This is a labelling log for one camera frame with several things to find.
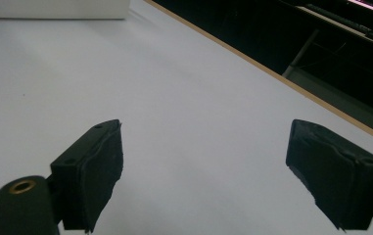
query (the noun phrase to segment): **white tabletop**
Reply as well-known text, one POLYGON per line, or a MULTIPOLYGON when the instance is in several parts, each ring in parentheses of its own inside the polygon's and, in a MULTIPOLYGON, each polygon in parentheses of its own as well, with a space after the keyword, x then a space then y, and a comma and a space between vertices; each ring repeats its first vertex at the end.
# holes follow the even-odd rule
POLYGON ((48 176, 114 118, 124 171, 96 235, 345 234, 285 165, 291 122, 373 153, 368 133, 141 0, 125 21, 0 20, 0 188, 48 176))

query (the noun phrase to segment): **screw hole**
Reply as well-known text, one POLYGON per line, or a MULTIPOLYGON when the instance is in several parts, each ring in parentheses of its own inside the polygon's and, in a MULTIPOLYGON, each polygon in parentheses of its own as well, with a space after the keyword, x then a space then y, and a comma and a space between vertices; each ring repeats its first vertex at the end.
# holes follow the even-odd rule
POLYGON ((29 191, 36 185, 36 182, 33 180, 22 180, 18 183, 15 183, 12 187, 9 189, 9 193, 11 194, 21 194, 26 191, 29 191))

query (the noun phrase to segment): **white box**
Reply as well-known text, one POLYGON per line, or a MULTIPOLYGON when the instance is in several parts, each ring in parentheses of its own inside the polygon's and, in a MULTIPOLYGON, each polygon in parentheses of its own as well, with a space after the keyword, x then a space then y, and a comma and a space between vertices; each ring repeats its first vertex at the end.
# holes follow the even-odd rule
POLYGON ((130 0, 0 0, 0 18, 124 19, 130 0))

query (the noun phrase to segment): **white table surface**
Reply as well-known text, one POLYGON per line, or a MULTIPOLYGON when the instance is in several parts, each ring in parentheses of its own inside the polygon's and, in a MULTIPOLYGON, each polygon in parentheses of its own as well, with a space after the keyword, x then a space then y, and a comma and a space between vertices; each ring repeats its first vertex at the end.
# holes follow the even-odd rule
POLYGON ((345 234, 285 165, 291 122, 373 153, 366 132, 141 0, 125 21, 0 20, 0 188, 48 176, 114 118, 124 171, 96 235, 345 234))

